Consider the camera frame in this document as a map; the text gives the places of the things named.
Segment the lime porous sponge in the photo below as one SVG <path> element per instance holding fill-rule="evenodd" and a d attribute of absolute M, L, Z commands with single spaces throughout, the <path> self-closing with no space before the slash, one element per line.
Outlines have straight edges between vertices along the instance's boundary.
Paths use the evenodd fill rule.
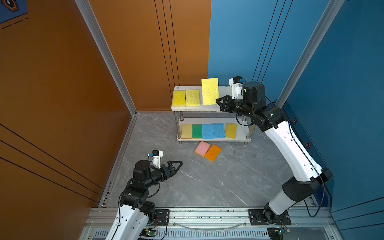
<path fill-rule="evenodd" d="M 219 79 L 210 78 L 202 79 L 202 98 L 203 105 L 215 105 L 216 100 L 219 98 Z"/>
<path fill-rule="evenodd" d="M 186 91 L 186 107 L 199 107 L 200 106 L 200 91 L 187 90 Z"/>

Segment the blue sponge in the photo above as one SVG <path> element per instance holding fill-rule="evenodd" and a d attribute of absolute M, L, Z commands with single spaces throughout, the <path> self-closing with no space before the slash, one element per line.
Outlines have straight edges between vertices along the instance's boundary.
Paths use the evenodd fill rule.
<path fill-rule="evenodd" d="M 213 137 L 214 139 L 225 139 L 225 128 L 223 123 L 214 123 L 213 127 Z"/>
<path fill-rule="evenodd" d="M 202 125 L 202 136 L 203 140 L 213 140 L 214 139 L 214 131 L 212 124 L 203 124 Z"/>

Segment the green sponge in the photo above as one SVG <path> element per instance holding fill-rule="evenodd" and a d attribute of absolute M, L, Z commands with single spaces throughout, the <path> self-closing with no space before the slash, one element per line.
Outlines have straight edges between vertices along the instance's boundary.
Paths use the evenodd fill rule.
<path fill-rule="evenodd" d="M 202 138 L 203 138 L 203 126 L 192 125 L 192 139 L 202 139 Z"/>

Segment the pale yellow sponge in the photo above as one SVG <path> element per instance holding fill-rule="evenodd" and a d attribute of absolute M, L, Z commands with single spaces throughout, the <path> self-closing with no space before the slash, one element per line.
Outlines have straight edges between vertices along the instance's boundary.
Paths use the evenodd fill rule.
<path fill-rule="evenodd" d="M 182 139 L 192 139 L 192 124 L 183 124 L 182 125 L 182 133 L 181 138 Z"/>

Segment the bright yellow sponge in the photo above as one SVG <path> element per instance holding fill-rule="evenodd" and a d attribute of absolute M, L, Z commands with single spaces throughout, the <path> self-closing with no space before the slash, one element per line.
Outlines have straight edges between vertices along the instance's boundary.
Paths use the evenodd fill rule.
<path fill-rule="evenodd" d="M 186 91 L 174 91 L 172 108 L 184 108 L 186 106 Z"/>

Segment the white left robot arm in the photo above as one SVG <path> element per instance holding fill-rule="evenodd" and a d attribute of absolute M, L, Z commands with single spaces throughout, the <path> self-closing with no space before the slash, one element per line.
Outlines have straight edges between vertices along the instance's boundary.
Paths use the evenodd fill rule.
<path fill-rule="evenodd" d="M 182 161 L 168 161 L 159 169 L 148 160 L 136 162 L 133 177 L 118 200 L 118 212 L 107 240 L 137 240 L 147 224 L 154 221 L 155 204 L 149 202 L 149 188 L 174 176 Z"/>

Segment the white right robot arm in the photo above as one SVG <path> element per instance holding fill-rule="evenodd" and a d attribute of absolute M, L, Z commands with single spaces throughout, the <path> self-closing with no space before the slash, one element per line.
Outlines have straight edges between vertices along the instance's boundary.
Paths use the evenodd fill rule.
<path fill-rule="evenodd" d="M 252 127 L 259 127 L 277 146 L 293 177 L 282 185 L 282 190 L 264 207 L 263 221 L 270 225 L 282 223 L 288 209 L 324 189 L 333 176 L 308 153 L 298 140 L 283 109 L 267 104 L 265 86 L 260 82 L 246 82 L 242 77 L 230 79 L 232 95 L 218 98 L 220 111 L 248 117 Z"/>

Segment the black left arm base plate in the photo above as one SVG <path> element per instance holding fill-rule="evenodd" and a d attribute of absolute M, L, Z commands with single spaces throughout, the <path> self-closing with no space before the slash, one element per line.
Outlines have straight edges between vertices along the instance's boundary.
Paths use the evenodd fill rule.
<path fill-rule="evenodd" d="M 170 220 L 169 209 L 155 209 L 153 218 L 149 221 L 150 226 L 168 226 Z"/>

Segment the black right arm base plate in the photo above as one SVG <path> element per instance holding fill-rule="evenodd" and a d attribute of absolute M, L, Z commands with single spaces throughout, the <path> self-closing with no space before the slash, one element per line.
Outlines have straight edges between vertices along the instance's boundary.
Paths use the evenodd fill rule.
<path fill-rule="evenodd" d="M 285 225 L 292 224 L 288 210 L 284 211 L 281 215 L 276 215 L 272 210 L 264 209 L 250 209 L 248 210 L 250 223 L 252 226 L 258 225 Z"/>

